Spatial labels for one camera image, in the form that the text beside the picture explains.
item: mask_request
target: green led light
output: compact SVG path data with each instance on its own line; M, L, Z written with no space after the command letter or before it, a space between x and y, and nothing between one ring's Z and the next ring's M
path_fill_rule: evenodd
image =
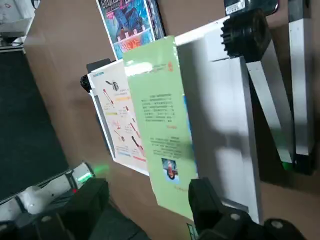
M283 162L282 166L283 166L284 170L286 170L286 171L293 171L294 170L294 165L292 163Z
M96 166L93 169L94 174L98 175L100 173L103 172L108 172L109 171L109 165L105 164L105 165L100 165L100 166Z
M87 181L91 177L92 177L92 174L90 172L87 172L85 175L79 177L77 180L78 180L78 182L84 183L85 181Z

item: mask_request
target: colorful cover art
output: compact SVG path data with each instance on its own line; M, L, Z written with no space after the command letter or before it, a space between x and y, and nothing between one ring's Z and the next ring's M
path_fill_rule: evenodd
M97 0L115 58L154 41L146 0Z

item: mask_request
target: white panel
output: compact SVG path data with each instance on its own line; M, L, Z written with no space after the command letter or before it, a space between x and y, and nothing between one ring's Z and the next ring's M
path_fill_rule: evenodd
M310 19L289 23L295 144L301 155L309 155L314 146L311 27Z
M178 47L200 177L259 222L259 173L247 69L240 58L208 61L205 38Z
M247 63L247 67L280 159L292 163L293 120L274 43L270 42L261 61Z
M202 39L205 34L210 33L213 30L220 29L224 26L224 21L229 19L230 16L225 16L223 18L220 18L217 21L213 21L211 23L208 23L206 25L203 25L201 27L198 27L196 29L193 29L191 31L185 32L179 36L176 36L174 38L175 44L177 46L189 43L194 40Z

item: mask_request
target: brown table surface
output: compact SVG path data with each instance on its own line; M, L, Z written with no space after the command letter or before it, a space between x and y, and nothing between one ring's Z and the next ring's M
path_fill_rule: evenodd
M177 36L224 16L223 0L158 0L158 4L167 35ZM318 66L320 1L311 1L311 7L314 59ZM287 11L287 1L281 0L278 12L269 16L268 22L290 90ZM152 239L190 239L186 224L189 221L157 205L149 178L112 161L92 100L80 86L87 63L105 58L114 60L96 1L42 0L25 41L25 51L69 164L77 166L81 161L92 164L98 175L109 182L111 197L119 209ZM318 69L314 68L315 91L320 88ZM309 240L316 240L320 236L320 175L302 176L281 169L258 100L253 96L252 101L257 119L260 177L269 182L261 182L264 217L287 219ZM319 97L315 99L317 117L318 101Z

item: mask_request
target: printed image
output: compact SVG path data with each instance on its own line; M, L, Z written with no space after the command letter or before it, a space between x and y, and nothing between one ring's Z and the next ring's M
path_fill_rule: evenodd
M144 0L99 0L99 5L117 59L154 40Z
M162 168L165 179L169 182L178 184L179 183L179 175L176 161L169 160L166 158L162 159Z

